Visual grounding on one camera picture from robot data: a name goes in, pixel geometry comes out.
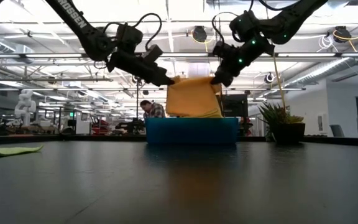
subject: black pot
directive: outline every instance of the black pot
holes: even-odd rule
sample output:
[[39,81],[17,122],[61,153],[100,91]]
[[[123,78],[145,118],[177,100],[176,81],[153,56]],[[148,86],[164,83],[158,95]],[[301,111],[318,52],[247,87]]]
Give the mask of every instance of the black pot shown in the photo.
[[303,139],[305,123],[280,124],[272,129],[272,134],[279,144],[296,144]]

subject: yellow cloth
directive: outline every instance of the yellow cloth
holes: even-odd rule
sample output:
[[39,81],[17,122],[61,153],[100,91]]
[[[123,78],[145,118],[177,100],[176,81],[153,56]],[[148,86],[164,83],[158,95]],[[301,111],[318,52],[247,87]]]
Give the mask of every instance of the yellow cloth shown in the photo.
[[186,118],[222,118],[216,93],[221,85],[211,85],[212,77],[173,79],[168,86],[166,112]]

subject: potted plant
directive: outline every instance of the potted plant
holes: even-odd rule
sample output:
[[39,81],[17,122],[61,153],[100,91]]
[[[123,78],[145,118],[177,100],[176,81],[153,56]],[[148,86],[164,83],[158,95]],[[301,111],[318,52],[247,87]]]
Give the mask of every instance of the potted plant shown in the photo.
[[289,115],[284,107],[264,103],[259,107],[263,122],[268,124],[267,137],[271,136],[280,144],[294,144],[302,140],[305,133],[303,118]]

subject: green cloth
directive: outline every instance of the green cloth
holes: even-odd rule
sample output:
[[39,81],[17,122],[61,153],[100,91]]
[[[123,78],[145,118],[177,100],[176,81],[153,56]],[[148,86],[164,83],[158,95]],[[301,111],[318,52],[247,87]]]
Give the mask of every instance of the green cloth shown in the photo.
[[0,157],[2,156],[13,156],[18,154],[25,154],[31,152],[37,152],[41,150],[43,146],[39,147],[6,147],[0,148]]

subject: plaid shirt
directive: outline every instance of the plaid shirt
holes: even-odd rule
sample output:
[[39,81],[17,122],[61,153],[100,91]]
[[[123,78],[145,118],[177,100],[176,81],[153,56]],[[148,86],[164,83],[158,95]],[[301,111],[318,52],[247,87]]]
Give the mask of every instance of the plaid shirt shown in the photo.
[[165,117],[165,110],[161,104],[153,103],[152,109],[150,112],[145,112],[143,117],[146,118],[164,118]]

